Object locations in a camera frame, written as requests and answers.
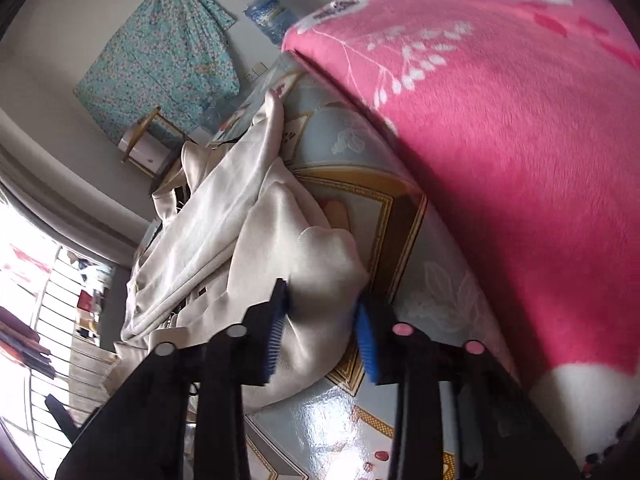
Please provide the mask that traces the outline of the teal floral hanging cloth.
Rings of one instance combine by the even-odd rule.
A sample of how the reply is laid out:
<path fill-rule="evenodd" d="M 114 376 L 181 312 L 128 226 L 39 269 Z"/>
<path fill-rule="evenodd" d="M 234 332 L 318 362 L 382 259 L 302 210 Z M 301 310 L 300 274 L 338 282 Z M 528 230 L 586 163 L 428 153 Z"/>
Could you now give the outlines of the teal floral hanging cloth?
<path fill-rule="evenodd" d="M 240 93 L 227 38 L 234 24 L 215 0 L 143 0 L 76 84 L 74 96 L 115 144 L 157 106 L 189 133 L 210 104 Z"/>

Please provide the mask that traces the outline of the pink cylinder bin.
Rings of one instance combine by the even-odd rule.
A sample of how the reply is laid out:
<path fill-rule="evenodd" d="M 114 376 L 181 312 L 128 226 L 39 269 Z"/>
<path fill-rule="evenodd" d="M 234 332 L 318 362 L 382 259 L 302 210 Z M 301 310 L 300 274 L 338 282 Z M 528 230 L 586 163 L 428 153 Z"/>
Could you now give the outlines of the pink cylinder bin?
<path fill-rule="evenodd" d="M 127 151 L 138 129 L 138 125 L 132 125 L 119 140 L 118 148 L 122 152 Z M 163 162 L 169 156 L 169 153 L 170 149 L 167 146 L 161 144 L 151 133 L 145 131 L 134 144 L 134 147 L 129 152 L 128 158 L 146 170 L 151 171 L 152 174 L 157 174 L 160 166 L 163 165 Z"/>

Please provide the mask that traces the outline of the blue water bottle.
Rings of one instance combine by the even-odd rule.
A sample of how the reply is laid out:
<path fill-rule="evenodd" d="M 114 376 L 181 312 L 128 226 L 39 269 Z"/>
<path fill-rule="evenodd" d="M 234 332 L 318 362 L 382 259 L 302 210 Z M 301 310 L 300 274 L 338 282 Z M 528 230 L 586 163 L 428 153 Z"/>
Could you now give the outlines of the blue water bottle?
<path fill-rule="evenodd" d="M 298 22 L 286 0 L 254 0 L 243 13 L 278 48 L 288 30 Z"/>

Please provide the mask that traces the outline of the cream zip jacket black trim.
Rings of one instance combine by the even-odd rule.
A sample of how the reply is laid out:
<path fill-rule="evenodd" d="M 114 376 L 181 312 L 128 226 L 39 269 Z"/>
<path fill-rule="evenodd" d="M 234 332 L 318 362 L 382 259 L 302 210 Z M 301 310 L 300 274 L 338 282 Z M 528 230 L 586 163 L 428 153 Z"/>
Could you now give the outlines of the cream zip jacket black trim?
<path fill-rule="evenodd" d="M 285 167 L 283 119 L 280 99 L 267 93 L 226 154 L 197 148 L 184 156 L 191 195 L 132 269 L 106 391 L 126 382 L 160 342 L 204 344 L 240 322 L 269 299 L 277 280 L 288 285 L 292 306 L 276 370 L 267 385 L 244 389 L 244 408 L 294 396 L 341 359 L 369 277 L 352 234 L 331 226 Z"/>

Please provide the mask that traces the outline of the pink floral blanket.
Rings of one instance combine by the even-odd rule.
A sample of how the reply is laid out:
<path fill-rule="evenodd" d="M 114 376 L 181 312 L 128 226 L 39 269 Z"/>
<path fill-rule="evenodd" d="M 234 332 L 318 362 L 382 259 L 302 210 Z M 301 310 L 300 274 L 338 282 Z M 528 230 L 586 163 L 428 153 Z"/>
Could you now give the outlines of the pink floral blanket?
<path fill-rule="evenodd" d="M 382 127 L 593 478 L 639 407 L 639 49 L 608 0 L 333 0 L 283 47 Z"/>

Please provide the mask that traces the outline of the patterned blue table cover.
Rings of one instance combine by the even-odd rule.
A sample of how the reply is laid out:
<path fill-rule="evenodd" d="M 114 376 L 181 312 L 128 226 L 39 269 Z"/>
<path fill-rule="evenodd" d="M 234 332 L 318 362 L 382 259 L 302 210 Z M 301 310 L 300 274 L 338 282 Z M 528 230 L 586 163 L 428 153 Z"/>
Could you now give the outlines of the patterned blue table cover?
<path fill-rule="evenodd" d="M 352 234 L 380 305 L 444 344 L 484 342 L 510 366 L 486 298 L 436 209 L 370 122 L 300 58 L 277 58 L 213 147 L 239 140 L 268 91 L 283 104 L 283 162 L 330 222 Z M 354 344 L 330 356 L 332 370 L 296 396 L 247 409 L 253 478 L 387 476 L 395 389 L 370 382 Z"/>

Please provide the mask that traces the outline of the grey curtain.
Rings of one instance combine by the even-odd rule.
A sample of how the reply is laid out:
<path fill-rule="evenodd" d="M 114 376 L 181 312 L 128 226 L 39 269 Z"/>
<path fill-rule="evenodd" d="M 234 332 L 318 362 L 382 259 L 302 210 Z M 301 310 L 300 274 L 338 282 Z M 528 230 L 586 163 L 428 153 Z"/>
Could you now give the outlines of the grey curtain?
<path fill-rule="evenodd" d="M 149 222 L 79 177 L 1 114 L 1 194 L 59 242 L 129 268 Z"/>

